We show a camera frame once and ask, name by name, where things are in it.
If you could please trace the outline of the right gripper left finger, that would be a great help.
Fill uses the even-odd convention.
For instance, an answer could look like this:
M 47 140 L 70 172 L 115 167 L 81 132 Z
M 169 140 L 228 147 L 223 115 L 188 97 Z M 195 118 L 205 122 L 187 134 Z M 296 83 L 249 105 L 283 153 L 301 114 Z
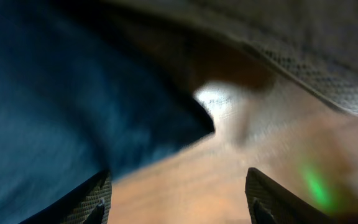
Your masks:
M 107 224 L 111 195 L 110 174 L 104 170 L 21 224 Z

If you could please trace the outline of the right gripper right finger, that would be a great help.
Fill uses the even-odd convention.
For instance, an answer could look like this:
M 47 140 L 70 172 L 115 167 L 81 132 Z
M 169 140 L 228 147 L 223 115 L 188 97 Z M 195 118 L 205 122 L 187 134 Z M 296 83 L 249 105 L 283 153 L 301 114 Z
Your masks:
M 247 171 L 245 194 L 252 224 L 334 223 L 254 167 Z

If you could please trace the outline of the navy blue shorts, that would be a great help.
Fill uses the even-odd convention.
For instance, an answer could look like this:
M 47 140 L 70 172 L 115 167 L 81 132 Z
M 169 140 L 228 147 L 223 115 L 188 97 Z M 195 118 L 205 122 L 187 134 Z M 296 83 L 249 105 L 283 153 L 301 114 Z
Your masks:
M 118 179 L 214 132 L 99 1 L 0 0 L 0 223 L 59 223 Z

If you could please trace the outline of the grey shorts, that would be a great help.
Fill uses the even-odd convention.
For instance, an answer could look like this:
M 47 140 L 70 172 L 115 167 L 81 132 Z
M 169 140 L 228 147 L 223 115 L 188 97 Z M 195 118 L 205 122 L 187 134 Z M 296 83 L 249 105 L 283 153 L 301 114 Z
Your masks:
M 358 0 L 117 0 L 259 57 L 358 116 Z

